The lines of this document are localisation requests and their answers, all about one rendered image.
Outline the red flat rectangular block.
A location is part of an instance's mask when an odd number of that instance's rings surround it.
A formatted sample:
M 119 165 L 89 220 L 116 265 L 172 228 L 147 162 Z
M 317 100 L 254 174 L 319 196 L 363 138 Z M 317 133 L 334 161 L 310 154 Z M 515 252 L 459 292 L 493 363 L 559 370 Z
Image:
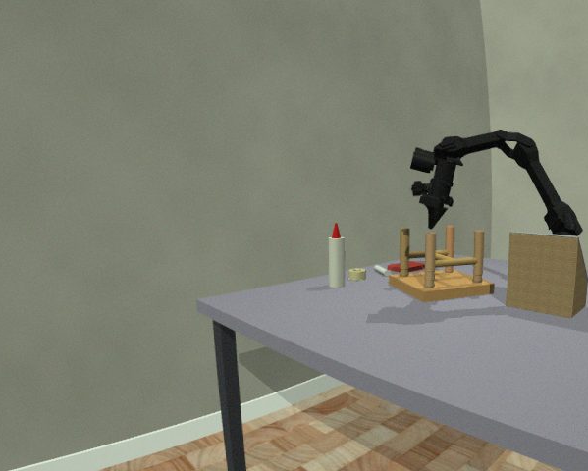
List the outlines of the red flat rectangular block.
M 418 263 L 418 262 L 409 261 L 408 264 L 409 264 L 408 272 L 425 269 L 425 264 L 424 263 Z M 396 266 L 396 267 L 394 267 L 394 266 Z M 399 264 L 388 265 L 388 270 L 400 272 L 401 271 L 401 269 L 400 269 L 400 263 Z

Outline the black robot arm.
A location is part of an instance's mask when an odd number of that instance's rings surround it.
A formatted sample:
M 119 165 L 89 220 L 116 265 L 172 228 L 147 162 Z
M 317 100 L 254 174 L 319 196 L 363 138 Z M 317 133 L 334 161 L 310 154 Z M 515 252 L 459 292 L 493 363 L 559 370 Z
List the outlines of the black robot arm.
M 505 141 L 516 141 L 517 144 L 514 149 L 511 149 Z M 460 159 L 464 155 L 495 147 L 501 149 L 507 157 L 515 160 L 527 171 L 547 207 L 548 214 L 545 215 L 544 220 L 553 234 L 579 236 L 583 230 L 577 217 L 570 206 L 561 201 L 557 194 L 539 161 L 539 152 L 534 140 L 519 132 L 497 130 L 468 138 L 448 136 L 434 147 L 433 152 L 415 147 L 410 169 L 430 173 L 434 165 L 437 165 L 434 175 L 452 180 L 456 165 L 463 166 Z M 432 195 L 432 189 L 431 181 L 430 183 L 414 182 L 411 188 L 413 196 L 420 196 L 418 193 Z

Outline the beige ring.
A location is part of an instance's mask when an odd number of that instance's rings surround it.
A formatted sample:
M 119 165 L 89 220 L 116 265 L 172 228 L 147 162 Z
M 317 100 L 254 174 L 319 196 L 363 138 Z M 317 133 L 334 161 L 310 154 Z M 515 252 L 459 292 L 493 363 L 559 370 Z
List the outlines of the beige ring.
M 350 269 L 348 270 L 348 278 L 350 280 L 365 280 L 366 279 L 366 270 L 365 269 Z

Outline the white bottle with red cone cap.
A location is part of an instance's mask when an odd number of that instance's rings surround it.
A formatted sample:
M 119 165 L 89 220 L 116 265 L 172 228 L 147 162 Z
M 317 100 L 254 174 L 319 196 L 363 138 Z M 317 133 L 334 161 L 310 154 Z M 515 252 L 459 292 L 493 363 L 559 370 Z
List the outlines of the white bottle with red cone cap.
M 329 251 L 329 287 L 345 286 L 345 238 L 340 236 L 338 224 L 335 223 L 332 237 L 328 237 Z

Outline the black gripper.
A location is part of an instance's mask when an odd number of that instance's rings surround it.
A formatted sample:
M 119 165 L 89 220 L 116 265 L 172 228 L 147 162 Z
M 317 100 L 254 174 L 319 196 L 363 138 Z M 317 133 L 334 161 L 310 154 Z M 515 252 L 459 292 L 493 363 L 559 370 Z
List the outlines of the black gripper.
M 434 178 L 431 179 L 431 182 L 433 182 L 432 195 L 423 194 L 420 196 L 419 200 L 419 203 L 424 204 L 428 209 L 429 229 L 433 229 L 437 222 L 440 220 L 440 218 L 448 210 L 448 208 L 444 209 L 444 204 L 452 207 L 454 203 L 453 199 L 449 197 L 451 186 L 453 186 L 453 180 L 434 175 Z M 449 204 L 449 202 L 451 204 Z

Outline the tan wooden stool leg frame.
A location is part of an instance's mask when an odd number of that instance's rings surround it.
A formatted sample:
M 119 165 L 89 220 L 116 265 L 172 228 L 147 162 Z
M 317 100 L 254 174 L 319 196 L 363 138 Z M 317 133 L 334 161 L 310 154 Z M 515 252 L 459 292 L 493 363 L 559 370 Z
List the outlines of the tan wooden stool leg frame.
M 449 228 L 453 227 L 453 228 Z M 481 283 L 484 258 L 484 231 L 474 231 L 474 257 L 454 258 L 454 226 L 446 227 L 446 250 L 436 250 L 436 233 L 425 233 L 425 251 L 409 252 L 409 228 L 401 228 L 400 276 L 409 276 L 409 259 L 425 258 L 424 286 L 435 286 L 435 268 L 446 267 L 445 272 L 454 271 L 453 266 L 473 264 L 473 282 Z

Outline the tan wooden stool seat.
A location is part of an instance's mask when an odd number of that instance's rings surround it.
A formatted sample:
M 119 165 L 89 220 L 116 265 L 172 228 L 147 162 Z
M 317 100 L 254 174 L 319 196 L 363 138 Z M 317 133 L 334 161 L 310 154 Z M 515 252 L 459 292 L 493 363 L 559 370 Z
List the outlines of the tan wooden stool seat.
M 474 283 L 473 276 L 456 270 L 451 273 L 445 270 L 435 271 L 435 286 L 426 288 L 424 274 L 425 272 L 409 273 L 407 277 L 401 277 L 400 274 L 389 275 L 389 285 L 422 302 L 494 293 L 494 283 L 485 280 Z

